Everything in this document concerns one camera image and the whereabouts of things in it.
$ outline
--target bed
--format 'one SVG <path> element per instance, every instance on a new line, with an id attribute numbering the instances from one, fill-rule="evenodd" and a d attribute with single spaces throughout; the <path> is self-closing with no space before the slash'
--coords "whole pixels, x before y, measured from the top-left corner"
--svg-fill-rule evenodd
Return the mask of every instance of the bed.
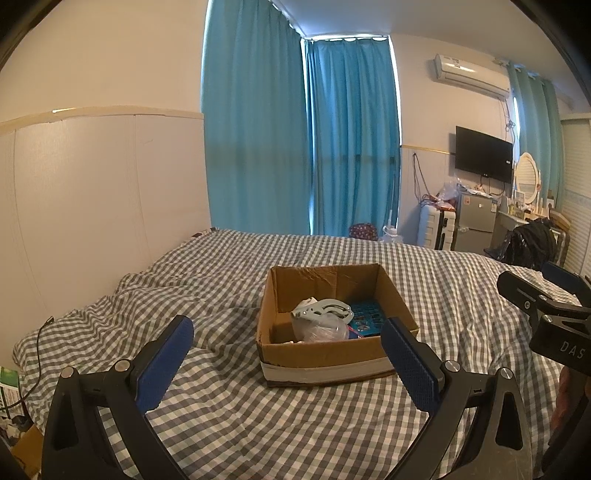
<path id="1" fill-rule="evenodd" d="M 82 373 L 108 369 L 184 314 L 194 323 L 193 347 L 147 417 L 190 478 L 381 479 L 427 418 L 399 379 L 268 388 L 254 342 L 270 267 L 371 262 L 384 266 L 420 326 L 419 340 L 439 357 L 475 372 L 514 370 L 539 465 L 561 367 L 529 350 L 527 320 L 499 297 L 496 278 L 509 269 L 556 299 L 574 303 L 574 297 L 538 272 L 476 254 L 326 236 L 216 231 L 124 276 L 113 295 L 43 330 L 43 379 L 27 400 L 31 417 L 43 430 L 65 366 Z M 20 340 L 13 353 L 24 372 L 23 391 L 37 379 L 36 337 Z M 451 468 L 472 414 L 466 411 L 440 474 Z M 125 472 L 137 475 L 109 412 L 101 415 Z"/>

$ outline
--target mini fridge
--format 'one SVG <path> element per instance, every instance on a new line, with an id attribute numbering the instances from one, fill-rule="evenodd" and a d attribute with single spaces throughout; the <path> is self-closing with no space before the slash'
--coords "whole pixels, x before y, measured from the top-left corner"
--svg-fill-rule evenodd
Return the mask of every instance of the mini fridge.
<path id="1" fill-rule="evenodd" d="M 484 255 L 484 249 L 491 246 L 492 231 L 495 228 L 495 201 L 463 192 L 456 210 L 453 250 Z"/>

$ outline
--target black clamp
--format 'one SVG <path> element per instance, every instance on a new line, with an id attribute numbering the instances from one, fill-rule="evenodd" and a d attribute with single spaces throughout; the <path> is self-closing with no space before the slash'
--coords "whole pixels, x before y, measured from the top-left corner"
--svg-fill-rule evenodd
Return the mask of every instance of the black clamp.
<path id="1" fill-rule="evenodd" d="M 591 375 L 591 283 L 554 264 L 542 266 L 543 277 L 575 295 L 581 306 L 559 301 L 511 272 L 499 275 L 499 294 L 529 316 L 530 348 L 571 369 L 569 411 L 550 438 L 542 459 L 543 480 L 589 478 L 591 475 L 591 406 L 584 393 Z"/>
<path id="2" fill-rule="evenodd" d="M 446 480 L 532 477 L 531 446 L 513 372 L 466 372 L 442 361 L 397 318 L 382 327 L 382 347 L 415 406 L 429 413 L 421 432 L 387 480 L 430 480 L 456 434 L 466 408 L 476 407 L 464 445 Z"/>
<path id="3" fill-rule="evenodd" d="M 177 315 L 133 360 L 82 375 L 65 367 L 57 382 L 43 445 L 44 480 L 127 480 L 105 433 L 98 407 L 109 407 L 144 480 L 187 480 L 145 418 L 158 406 L 187 355 L 194 333 Z"/>

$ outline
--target wall-mounted tv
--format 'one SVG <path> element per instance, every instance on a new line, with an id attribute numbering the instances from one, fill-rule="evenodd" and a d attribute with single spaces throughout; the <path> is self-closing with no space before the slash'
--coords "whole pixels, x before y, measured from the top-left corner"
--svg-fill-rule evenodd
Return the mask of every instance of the wall-mounted tv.
<path id="1" fill-rule="evenodd" d="M 456 127 L 456 168 L 513 182 L 513 145 L 497 137 Z"/>

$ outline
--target open cardboard box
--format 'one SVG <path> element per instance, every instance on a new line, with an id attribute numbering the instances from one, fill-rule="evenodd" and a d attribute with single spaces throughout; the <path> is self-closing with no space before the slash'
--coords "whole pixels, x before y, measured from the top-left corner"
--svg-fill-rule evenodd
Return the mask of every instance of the open cardboard box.
<path id="1" fill-rule="evenodd" d="M 413 335 L 418 326 L 381 265 L 273 267 L 256 329 L 256 346 L 269 385 L 327 385 L 384 377 L 394 368 L 380 337 L 322 343 L 296 341 L 291 311 L 310 297 L 347 304 L 376 300 L 386 317 L 398 317 Z"/>

